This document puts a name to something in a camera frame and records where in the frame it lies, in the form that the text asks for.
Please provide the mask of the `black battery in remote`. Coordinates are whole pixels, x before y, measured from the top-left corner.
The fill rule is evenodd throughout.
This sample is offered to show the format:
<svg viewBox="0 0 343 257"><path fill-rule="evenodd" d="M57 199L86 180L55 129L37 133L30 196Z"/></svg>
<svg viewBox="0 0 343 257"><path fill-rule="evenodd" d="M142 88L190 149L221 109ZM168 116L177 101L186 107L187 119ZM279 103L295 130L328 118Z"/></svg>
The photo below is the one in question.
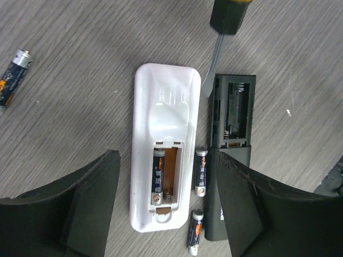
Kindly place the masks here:
<svg viewBox="0 0 343 257"><path fill-rule="evenodd" d="M163 199L163 175L165 169L165 150L155 148L153 152L151 204L161 205Z"/></svg>

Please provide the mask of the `black battery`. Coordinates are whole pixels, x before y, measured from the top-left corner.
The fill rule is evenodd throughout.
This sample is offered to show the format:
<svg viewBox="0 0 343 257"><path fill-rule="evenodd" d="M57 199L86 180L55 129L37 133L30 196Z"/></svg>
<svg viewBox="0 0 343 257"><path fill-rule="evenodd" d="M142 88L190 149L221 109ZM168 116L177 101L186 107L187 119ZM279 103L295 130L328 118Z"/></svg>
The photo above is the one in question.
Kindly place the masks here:
<svg viewBox="0 0 343 257"><path fill-rule="evenodd" d="M8 107L32 63L33 56L28 50L17 50L1 77L1 109Z"/></svg>
<svg viewBox="0 0 343 257"><path fill-rule="evenodd" d="M161 205L163 199L163 175L165 169L165 150L155 148L153 152L151 204Z"/></svg>
<svg viewBox="0 0 343 257"><path fill-rule="evenodd" d="M206 195L207 154L205 147L195 150L195 195L198 197Z"/></svg>
<svg viewBox="0 0 343 257"><path fill-rule="evenodd" d="M188 252L197 256L200 241L200 233L203 224L204 213L201 210L194 210L191 215L190 233L188 240Z"/></svg>

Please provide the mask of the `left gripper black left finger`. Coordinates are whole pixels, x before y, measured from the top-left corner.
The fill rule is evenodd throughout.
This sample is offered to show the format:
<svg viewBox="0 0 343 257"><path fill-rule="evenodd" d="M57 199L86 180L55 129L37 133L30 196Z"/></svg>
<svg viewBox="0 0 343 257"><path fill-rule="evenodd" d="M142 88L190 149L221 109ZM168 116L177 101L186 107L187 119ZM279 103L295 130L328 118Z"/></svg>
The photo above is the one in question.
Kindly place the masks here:
<svg viewBox="0 0 343 257"><path fill-rule="evenodd" d="M86 166L1 199L1 256L104 256L120 175L108 150Z"/></svg>

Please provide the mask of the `black remote control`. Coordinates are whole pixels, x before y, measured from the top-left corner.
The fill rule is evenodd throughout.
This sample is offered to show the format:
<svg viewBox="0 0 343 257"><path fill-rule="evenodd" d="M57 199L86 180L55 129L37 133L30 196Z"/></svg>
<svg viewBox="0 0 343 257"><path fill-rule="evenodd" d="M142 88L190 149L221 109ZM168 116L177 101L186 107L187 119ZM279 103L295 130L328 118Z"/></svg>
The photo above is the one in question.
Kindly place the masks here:
<svg viewBox="0 0 343 257"><path fill-rule="evenodd" d="M255 75L217 74L211 96L211 136L207 155L204 237L227 239L215 179L214 153L219 150L250 165Z"/></svg>

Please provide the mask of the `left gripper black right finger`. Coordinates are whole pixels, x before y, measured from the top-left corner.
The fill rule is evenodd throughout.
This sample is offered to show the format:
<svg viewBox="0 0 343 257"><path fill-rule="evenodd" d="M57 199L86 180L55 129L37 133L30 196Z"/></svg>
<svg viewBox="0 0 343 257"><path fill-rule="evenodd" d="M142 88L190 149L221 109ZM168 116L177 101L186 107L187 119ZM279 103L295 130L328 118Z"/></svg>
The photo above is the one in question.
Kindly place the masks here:
<svg viewBox="0 0 343 257"><path fill-rule="evenodd" d="M224 152L216 152L214 164L232 256L342 256L341 162L314 192Z"/></svg>

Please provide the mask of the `white remote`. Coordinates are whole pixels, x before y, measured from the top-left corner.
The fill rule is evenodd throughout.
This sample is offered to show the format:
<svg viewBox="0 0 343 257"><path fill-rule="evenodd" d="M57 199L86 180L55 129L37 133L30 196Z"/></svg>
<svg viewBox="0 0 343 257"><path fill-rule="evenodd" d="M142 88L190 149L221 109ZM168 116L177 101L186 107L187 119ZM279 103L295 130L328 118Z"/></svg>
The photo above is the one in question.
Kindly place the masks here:
<svg viewBox="0 0 343 257"><path fill-rule="evenodd" d="M136 71L130 223L140 233L178 229L188 219L200 86L191 67L147 63ZM151 204L155 148L165 150L161 205Z"/></svg>

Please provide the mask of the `orange handle screwdriver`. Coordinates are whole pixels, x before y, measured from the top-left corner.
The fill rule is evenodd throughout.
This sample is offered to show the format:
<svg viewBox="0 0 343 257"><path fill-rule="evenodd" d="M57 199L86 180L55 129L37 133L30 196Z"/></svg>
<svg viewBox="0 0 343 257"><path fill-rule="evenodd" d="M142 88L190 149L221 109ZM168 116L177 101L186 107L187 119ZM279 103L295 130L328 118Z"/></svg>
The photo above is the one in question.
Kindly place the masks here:
<svg viewBox="0 0 343 257"><path fill-rule="evenodd" d="M209 97L213 90L214 77L220 60L222 45L226 36L234 36L240 29L251 1L215 0L210 26L217 34L210 67L202 83L201 94Z"/></svg>

